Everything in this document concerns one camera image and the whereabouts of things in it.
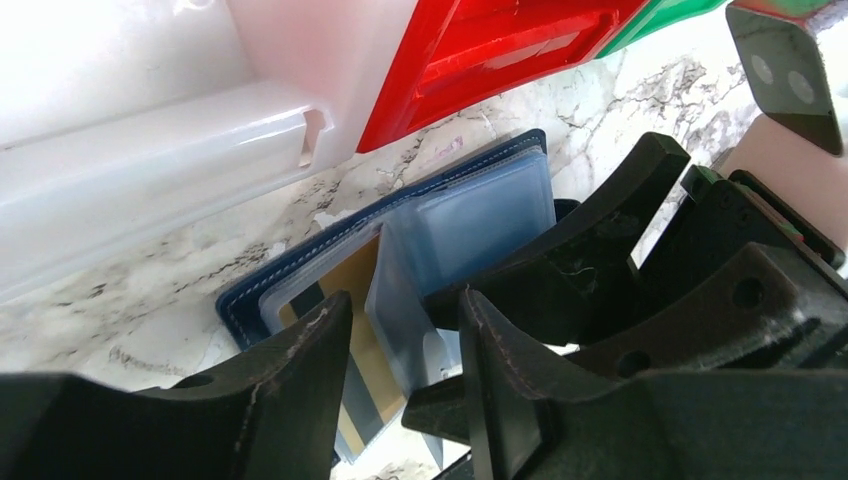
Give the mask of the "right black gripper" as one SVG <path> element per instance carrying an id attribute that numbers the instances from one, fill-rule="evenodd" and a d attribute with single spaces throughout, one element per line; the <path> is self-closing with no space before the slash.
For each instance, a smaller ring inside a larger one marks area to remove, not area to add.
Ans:
<path id="1" fill-rule="evenodd" d="M 457 329 L 472 288 L 542 343 L 591 344 L 560 357 L 612 382 L 654 370 L 832 370 L 847 327 L 845 249 L 747 170 L 688 169 L 687 198 L 640 268 L 648 297 L 674 303 L 639 323 L 631 253 L 689 161 L 674 138 L 643 134 L 555 226 L 428 295 L 428 316 Z M 464 373 L 416 391 L 402 423 L 470 445 Z"/>

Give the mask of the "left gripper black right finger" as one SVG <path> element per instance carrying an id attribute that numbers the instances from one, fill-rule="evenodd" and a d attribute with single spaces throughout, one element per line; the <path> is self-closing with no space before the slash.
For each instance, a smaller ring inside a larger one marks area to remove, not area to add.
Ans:
<path id="1" fill-rule="evenodd" d="M 590 374 L 461 294 L 466 406 L 478 479 L 843 479 L 839 370 Z"/>

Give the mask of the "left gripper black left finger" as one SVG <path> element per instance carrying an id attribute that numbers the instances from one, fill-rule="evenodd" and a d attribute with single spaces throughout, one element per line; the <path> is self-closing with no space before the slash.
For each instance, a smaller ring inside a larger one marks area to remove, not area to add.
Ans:
<path id="1" fill-rule="evenodd" d="M 5 374 L 1 475 L 326 479 L 351 329 L 351 297 L 339 291 L 291 327 L 168 389 Z"/>

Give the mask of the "navy blue card holder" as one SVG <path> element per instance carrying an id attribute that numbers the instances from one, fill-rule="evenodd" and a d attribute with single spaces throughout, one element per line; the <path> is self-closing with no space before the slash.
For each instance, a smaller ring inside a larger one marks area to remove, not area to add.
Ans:
<path id="1" fill-rule="evenodd" d="M 331 224 L 243 277 L 216 310 L 247 350 L 286 328 L 277 302 L 291 302 L 378 236 L 365 311 L 406 397 L 397 417 L 415 390 L 461 360 L 457 335 L 432 323 L 423 298 L 493 265 L 555 220 L 546 136 L 530 130 Z"/>

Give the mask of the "green plastic bin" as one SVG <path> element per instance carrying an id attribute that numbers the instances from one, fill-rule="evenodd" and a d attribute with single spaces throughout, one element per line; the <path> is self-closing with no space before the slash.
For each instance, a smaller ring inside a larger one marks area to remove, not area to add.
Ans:
<path id="1" fill-rule="evenodd" d="M 714 11 L 724 3 L 724 0 L 651 0 L 597 53 L 596 59 L 665 27 Z"/>

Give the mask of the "white plastic bin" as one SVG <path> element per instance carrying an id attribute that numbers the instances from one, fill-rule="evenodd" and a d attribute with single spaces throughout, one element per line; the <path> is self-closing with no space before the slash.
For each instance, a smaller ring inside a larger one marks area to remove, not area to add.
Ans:
<path id="1" fill-rule="evenodd" d="M 1 297 L 351 158 L 412 1 L 5 1 Z"/>

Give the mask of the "red plastic bin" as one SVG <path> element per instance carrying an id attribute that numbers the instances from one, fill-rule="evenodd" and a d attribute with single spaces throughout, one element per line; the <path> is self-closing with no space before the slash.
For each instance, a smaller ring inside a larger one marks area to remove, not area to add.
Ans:
<path id="1" fill-rule="evenodd" d="M 643 1 L 420 1 L 357 150 L 596 56 Z"/>

